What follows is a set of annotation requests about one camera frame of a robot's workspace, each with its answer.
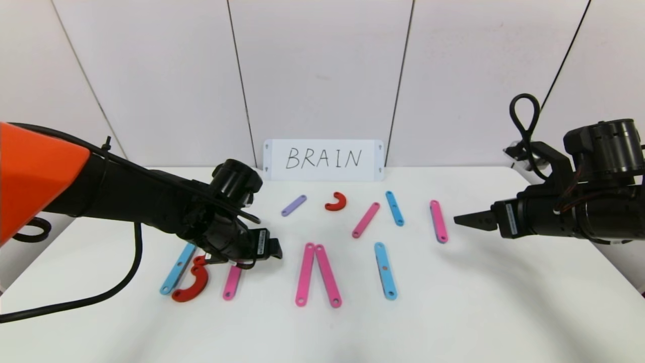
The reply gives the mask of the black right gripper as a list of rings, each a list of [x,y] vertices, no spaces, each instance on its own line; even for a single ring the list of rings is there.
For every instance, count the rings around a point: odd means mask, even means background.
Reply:
[[[456,225],[479,230],[499,230],[504,238],[525,236],[577,237],[573,212],[557,215],[553,195],[518,195],[495,202],[491,210],[454,216]]]

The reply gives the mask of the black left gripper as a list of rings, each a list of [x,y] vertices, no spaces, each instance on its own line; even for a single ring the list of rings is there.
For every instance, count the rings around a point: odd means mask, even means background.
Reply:
[[[265,257],[283,258],[280,241],[276,237],[270,239],[266,228],[242,230],[236,243],[236,262],[250,263],[265,260]]]

